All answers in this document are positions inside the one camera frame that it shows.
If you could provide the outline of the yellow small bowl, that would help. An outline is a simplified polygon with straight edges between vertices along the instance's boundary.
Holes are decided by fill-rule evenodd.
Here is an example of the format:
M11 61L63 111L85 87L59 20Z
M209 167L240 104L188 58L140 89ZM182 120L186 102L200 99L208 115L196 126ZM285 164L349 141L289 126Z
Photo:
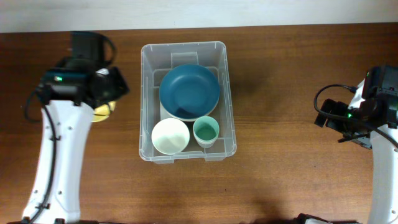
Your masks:
M92 122L97 123L106 120L114 112L116 108L116 102L110 101L105 103L94 110L94 117Z

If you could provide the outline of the white small bowl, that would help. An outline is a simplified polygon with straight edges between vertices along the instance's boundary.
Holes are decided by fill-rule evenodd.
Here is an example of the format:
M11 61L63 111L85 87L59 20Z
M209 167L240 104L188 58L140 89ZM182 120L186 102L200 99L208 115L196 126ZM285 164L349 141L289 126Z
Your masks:
M175 118L159 121L153 128L151 139L154 147L166 155L182 152L190 141L187 125Z

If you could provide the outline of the mint green plastic cup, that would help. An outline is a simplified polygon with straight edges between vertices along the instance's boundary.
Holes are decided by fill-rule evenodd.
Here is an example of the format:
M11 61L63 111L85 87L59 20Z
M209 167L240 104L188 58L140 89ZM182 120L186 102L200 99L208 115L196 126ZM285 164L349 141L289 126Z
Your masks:
M217 120L210 116L202 116L193 124L193 134L196 140L217 140L219 133L220 127Z

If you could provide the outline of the cream plastic cup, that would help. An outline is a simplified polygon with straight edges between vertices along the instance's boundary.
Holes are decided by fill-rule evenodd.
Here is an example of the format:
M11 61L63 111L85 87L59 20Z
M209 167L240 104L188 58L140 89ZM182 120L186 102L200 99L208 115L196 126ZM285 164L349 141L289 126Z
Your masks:
M205 149L211 148L214 145L215 141L216 141L216 139L212 139L212 140L209 140L209 141L205 141L205 140L202 140L202 139L197 139L198 145L201 146L202 148L205 148Z

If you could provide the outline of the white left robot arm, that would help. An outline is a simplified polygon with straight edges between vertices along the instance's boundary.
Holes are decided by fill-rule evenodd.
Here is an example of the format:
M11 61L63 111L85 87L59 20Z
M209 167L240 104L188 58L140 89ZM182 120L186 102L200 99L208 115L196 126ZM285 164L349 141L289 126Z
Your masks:
M41 104L42 141L21 223L79 223L80 179L95 109L129 93L112 65L116 48L95 32L73 31L72 54L45 72L31 93Z

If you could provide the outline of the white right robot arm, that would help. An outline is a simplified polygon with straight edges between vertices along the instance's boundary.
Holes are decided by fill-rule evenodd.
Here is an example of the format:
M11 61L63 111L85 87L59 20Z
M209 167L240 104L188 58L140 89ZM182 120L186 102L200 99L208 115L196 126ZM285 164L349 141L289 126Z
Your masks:
M367 71L350 103L326 99L314 108L315 124L342 134L373 152L373 194L369 223L397 223L397 67L383 65Z

